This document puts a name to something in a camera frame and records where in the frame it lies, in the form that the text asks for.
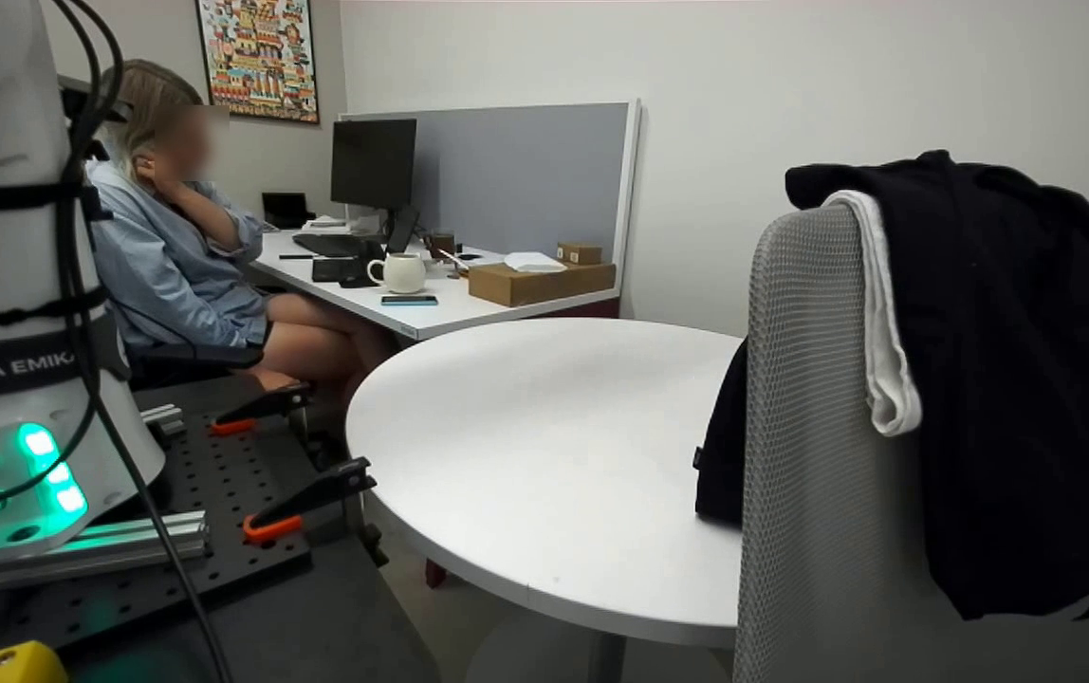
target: white wall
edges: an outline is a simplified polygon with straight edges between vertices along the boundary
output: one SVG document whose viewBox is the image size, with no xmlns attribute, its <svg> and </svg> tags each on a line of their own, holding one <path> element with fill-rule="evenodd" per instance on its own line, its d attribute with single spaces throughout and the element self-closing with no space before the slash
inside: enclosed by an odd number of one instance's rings
<svg viewBox="0 0 1089 683">
<path fill-rule="evenodd" d="M 54 0 L 42 0 L 54 42 L 59 74 L 88 78 L 83 50 L 74 28 L 59 14 Z M 123 42 L 125 57 L 143 57 L 175 70 L 205 94 L 205 66 L 197 38 L 193 0 L 92 0 Z M 323 124 L 285 121 L 233 121 L 229 146 L 229 194 L 257 208 L 257 194 L 271 185 L 304 189 L 314 208 L 336 214 L 328 200 L 331 182 L 331 121 L 343 109 L 343 24 L 340 0 L 310 0 L 314 57 L 318 57 L 318 113 Z"/>
<path fill-rule="evenodd" d="M 343 0 L 343 50 L 355 109 L 642 94 L 642 318 L 743 329 L 791 158 L 953 147 L 1089 182 L 1089 0 Z"/>
</svg>

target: blonde hair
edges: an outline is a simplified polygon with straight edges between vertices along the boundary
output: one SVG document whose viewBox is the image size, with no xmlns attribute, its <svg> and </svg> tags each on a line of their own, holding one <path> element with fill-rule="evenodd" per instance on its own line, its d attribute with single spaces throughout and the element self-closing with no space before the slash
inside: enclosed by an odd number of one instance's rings
<svg viewBox="0 0 1089 683">
<path fill-rule="evenodd" d="M 125 121 L 109 121 L 102 124 L 108 133 L 108 147 L 113 155 L 113 162 L 125 169 L 125 174 L 132 172 L 132 151 L 143 146 L 143 104 L 150 98 L 200 98 L 197 86 L 190 80 L 184 80 L 179 74 L 157 66 L 157 62 L 125 62 L 123 70 L 123 86 L 118 86 L 118 113 Z"/>
</svg>

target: poster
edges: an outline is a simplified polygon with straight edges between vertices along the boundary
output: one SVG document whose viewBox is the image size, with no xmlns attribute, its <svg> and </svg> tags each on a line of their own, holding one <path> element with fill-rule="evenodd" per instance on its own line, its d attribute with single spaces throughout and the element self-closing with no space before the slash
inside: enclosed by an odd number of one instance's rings
<svg viewBox="0 0 1089 683">
<path fill-rule="evenodd" d="M 318 124 L 310 0 L 197 0 L 209 94 L 233 119 Z"/>
</svg>

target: denim shirt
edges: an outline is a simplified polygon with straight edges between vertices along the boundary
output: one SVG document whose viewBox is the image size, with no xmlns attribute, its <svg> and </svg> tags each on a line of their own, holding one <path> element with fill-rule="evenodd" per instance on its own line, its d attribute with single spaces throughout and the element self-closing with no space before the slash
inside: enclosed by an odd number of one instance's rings
<svg viewBox="0 0 1089 683">
<path fill-rule="evenodd" d="M 102 220 L 92 223 L 94 268 L 123 318 L 125 346 L 261 346 L 266 300 L 245 279 L 257 257 L 266 220 L 209 194 L 241 228 L 241 252 L 205 236 L 128 182 L 113 162 L 88 162 Z"/>
</svg>

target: round white table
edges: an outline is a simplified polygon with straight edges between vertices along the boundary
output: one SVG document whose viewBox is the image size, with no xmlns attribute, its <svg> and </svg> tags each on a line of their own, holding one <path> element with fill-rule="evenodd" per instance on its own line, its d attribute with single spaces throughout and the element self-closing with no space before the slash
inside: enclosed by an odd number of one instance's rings
<svg viewBox="0 0 1089 683">
<path fill-rule="evenodd" d="M 739 532 L 694 515 L 690 461 L 737 346 L 627 318 L 476 325 L 379 366 L 345 438 L 471 585 L 599 633 L 727 647 Z"/>
</svg>

